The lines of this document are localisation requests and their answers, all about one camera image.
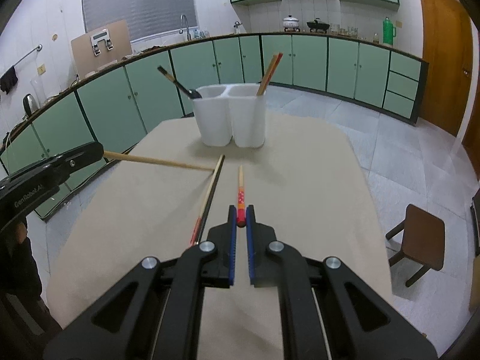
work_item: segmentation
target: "white plastic container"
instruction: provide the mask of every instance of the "white plastic container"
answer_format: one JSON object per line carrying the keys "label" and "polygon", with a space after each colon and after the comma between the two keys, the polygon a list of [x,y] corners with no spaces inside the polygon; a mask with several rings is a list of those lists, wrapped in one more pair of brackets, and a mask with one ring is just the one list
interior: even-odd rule
{"label": "white plastic container", "polygon": [[193,99],[193,113],[202,142],[207,146],[226,146],[232,139],[229,101],[224,93],[227,85],[197,88],[201,99]]}
{"label": "white plastic container", "polygon": [[265,142],[265,95],[257,96],[259,84],[229,85],[228,98],[233,139],[238,147],[260,147]]}

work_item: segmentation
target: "metal bolt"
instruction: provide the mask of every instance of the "metal bolt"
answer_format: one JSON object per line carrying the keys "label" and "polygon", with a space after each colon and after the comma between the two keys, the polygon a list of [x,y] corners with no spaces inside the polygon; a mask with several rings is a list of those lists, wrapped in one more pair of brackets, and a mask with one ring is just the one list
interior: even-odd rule
{"label": "metal bolt", "polygon": [[272,241],[268,244],[268,249],[271,251],[282,251],[285,247],[280,241]]}
{"label": "metal bolt", "polygon": [[331,269],[337,269],[342,265],[342,262],[337,257],[329,257],[325,261],[325,264]]}
{"label": "metal bolt", "polygon": [[142,260],[142,267],[145,269],[155,268],[157,265],[157,259],[155,257],[145,257]]}
{"label": "metal bolt", "polygon": [[215,244],[211,241],[203,241],[200,244],[200,250],[206,253],[212,251],[213,249],[215,249]]}

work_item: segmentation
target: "wooden stool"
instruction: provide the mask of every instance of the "wooden stool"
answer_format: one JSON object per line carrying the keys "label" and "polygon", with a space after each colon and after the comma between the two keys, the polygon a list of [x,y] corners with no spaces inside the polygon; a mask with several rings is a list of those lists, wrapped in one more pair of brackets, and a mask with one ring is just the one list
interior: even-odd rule
{"label": "wooden stool", "polygon": [[445,257],[445,224],[443,220],[409,204],[406,207],[405,220],[386,234],[387,239],[403,232],[400,251],[388,260],[390,266],[407,257],[423,264],[405,285],[410,287],[428,272],[430,268],[440,271]]}

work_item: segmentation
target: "bottle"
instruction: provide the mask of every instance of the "bottle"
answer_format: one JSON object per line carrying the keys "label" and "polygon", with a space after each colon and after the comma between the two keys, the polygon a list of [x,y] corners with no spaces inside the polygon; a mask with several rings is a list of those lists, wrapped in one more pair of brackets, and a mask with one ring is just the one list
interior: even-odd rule
{"label": "bottle", "polygon": [[383,21],[383,44],[393,46],[393,38],[397,36],[397,28],[388,17]]}

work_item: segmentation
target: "person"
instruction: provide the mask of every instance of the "person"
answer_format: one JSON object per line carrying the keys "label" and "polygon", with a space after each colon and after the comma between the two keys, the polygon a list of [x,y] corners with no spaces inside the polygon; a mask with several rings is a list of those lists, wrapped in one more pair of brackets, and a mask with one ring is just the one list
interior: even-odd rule
{"label": "person", "polygon": [[27,227],[22,218],[0,233],[0,359],[40,359],[62,330],[40,297]]}

